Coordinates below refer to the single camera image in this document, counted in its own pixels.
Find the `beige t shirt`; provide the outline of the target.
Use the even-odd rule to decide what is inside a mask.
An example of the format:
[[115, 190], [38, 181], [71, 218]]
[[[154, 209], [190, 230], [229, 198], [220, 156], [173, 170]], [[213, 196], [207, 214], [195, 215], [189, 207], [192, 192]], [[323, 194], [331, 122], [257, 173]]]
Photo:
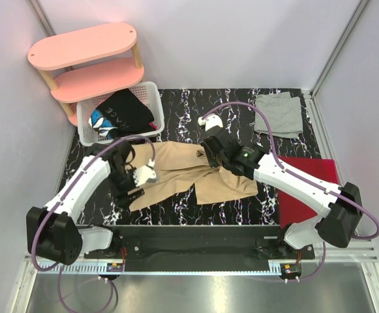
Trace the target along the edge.
[[157, 142], [154, 171], [157, 181], [143, 186], [144, 195], [134, 200], [131, 211], [144, 209], [195, 187], [196, 203], [206, 205], [255, 196], [256, 181], [212, 168], [200, 145]]

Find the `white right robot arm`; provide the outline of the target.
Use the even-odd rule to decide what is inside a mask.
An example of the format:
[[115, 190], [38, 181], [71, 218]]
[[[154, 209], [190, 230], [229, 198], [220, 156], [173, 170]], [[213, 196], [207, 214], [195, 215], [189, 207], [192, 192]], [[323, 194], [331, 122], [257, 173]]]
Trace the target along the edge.
[[346, 248], [362, 217], [358, 187], [339, 186], [317, 179], [250, 143], [241, 145], [227, 130], [206, 130], [201, 142], [211, 167], [222, 167], [236, 176], [271, 185], [310, 207], [316, 216], [287, 225], [277, 251], [292, 258], [301, 248], [327, 242]]

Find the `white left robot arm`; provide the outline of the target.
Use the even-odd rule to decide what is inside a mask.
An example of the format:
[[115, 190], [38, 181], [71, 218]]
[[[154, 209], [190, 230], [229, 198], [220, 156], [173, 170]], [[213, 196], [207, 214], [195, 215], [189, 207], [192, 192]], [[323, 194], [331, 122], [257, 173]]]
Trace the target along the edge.
[[35, 269], [50, 271], [59, 264], [71, 265], [80, 255], [99, 250], [107, 258], [116, 257], [121, 242], [106, 226], [79, 229], [76, 220], [94, 191], [106, 179], [122, 196], [141, 196], [141, 186], [155, 179], [155, 159], [135, 168], [136, 153], [123, 142], [109, 150], [95, 144], [72, 179], [44, 207], [32, 207], [26, 215], [27, 250]]

